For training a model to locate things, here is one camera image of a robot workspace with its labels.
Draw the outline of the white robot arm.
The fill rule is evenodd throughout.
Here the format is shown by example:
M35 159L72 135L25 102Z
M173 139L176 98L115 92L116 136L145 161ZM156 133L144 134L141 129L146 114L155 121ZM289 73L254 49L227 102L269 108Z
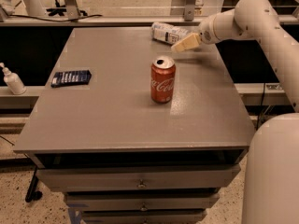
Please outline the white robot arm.
M247 156L242 224L299 224L299 44L280 25L268 0L239 0L202 20L198 32L172 50L228 39L254 39L275 71L294 111L265 122Z

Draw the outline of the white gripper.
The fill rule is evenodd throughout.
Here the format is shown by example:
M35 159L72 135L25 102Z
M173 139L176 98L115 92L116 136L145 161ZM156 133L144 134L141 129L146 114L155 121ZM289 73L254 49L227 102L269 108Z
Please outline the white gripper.
M189 49L195 49L200 46L201 40L205 44L220 43L223 38L221 37L220 30L217 24L221 19L221 14L213 14L203 19L198 26L198 33L189 33L184 38L175 43L171 50L173 52L182 52Z

